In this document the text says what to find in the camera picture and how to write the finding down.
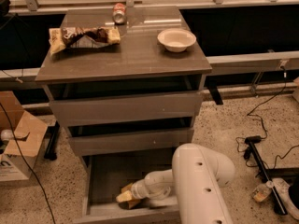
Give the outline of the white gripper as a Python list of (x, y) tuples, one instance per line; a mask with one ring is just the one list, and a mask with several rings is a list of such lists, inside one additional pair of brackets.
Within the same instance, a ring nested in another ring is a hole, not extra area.
[(121, 188), (121, 194), (116, 197), (118, 203), (130, 202), (136, 199), (162, 200), (169, 196), (174, 186), (171, 170), (154, 171), (143, 179)]

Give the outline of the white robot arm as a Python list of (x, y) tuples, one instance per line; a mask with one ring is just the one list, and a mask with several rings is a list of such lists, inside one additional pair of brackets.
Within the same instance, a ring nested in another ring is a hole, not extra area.
[(235, 166), (226, 155), (184, 144), (174, 152), (171, 169), (150, 172), (125, 186), (116, 201), (162, 200), (175, 192), (182, 224), (233, 224), (221, 188), (234, 177)]

